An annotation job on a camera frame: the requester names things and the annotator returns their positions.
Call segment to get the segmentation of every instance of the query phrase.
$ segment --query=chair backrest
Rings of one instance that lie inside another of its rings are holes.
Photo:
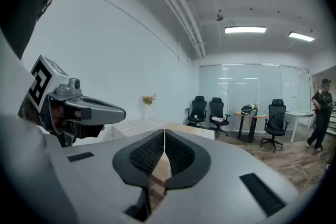
[[[282,99],[273,99],[272,104],[268,106],[269,121],[267,125],[272,129],[279,130],[283,128],[286,106]]]
[[[206,102],[203,96],[196,96],[193,101],[193,110],[191,111],[191,116],[197,115],[198,118],[203,118],[205,113]]]
[[[209,103],[211,115],[216,116],[218,118],[223,118],[223,107],[224,103],[221,98],[213,97],[212,102]]]

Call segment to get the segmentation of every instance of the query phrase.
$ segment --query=frosted glass partition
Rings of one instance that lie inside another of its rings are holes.
[[[300,110],[300,81],[296,67],[280,66],[282,80],[282,99],[287,111]],[[294,127],[294,118],[285,116],[285,121],[290,122],[287,129]]]
[[[311,92],[310,92],[310,79],[309,73],[306,69],[299,69],[300,80],[300,111],[310,112],[311,106]],[[309,118],[300,119],[299,123],[308,125]]]
[[[228,76],[227,67],[223,66],[205,66],[199,67],[200,75],[200,85],[199,85],[199,95],[204,96],[207,102],[206,110],[207,117],[205,121],[205,126],[209,126],[209,116],[210,107],[209,102],[212,101],[213,97],[219,97],[224,103],[223,114],[227,114],[227,103],[228,103]]]
[[[229,128],[239,130],[240,117],[235,111],[240,111],[247,104],[258,102],[258,74],[256,65],[228,65],[229,83]],[[249,125],[243,125],[243,131],[248,131]]]
[[[273,99],[282,99],[281,75],[279,66],[257,65],[259,79],[258,113],[268,114],[268,106]],[[256,131],[263,131],[265,119],[257,121]]]

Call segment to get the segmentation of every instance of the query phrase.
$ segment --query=wooden floor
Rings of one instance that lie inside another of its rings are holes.
[[[283,149],[280,149],[280,145],[277,146],[277,151],[273,153],[273,147],[270,144],[259,147],[261,138],[271,138],[268,134],[256,134],[254,143],[245,143],[237,139],[237,132],[229,132],[229,136],[221,133],[219,138],[216,138],[218,142],[225,142],[228,144],[236,145],[247,152],[254,155],[256,158],[269,165],[276,171],[283,174],[289,181],[301,193],[305,189],[306,177],[303,173],[294,169],[295,165],[302,165],[306,174],[321,174],[322,168],[326,166],[326,161],[331,162],[335,155],[336,137],[326,134],[323,145],[323,152],[318,153],[313,145],[310,148],[305,147],[307,138],[310,136],[313,129],[308,129],[306,126],[298,126],[294,142],[291,144],[291,131],[285,136],[276,137],[276,141],[284,144]],[[152,210],[160,204],[164,198],[163,182],[155,177],[150,181],[150,202]]]

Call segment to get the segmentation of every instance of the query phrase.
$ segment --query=black pants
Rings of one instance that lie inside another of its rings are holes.
[[[307,140],[309,145],[316,140],[315,147],[321,147],[324,136],[327,132],[330,115],[331,113],[329,111],[316,113],[316,128],[311,134],[311,137]]]

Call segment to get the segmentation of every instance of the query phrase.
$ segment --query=white vase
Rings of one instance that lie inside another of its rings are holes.
[[[144,109],[143,109],[143,118],[148,119],[151,116],[151,105],[150,104],[144,104]]]

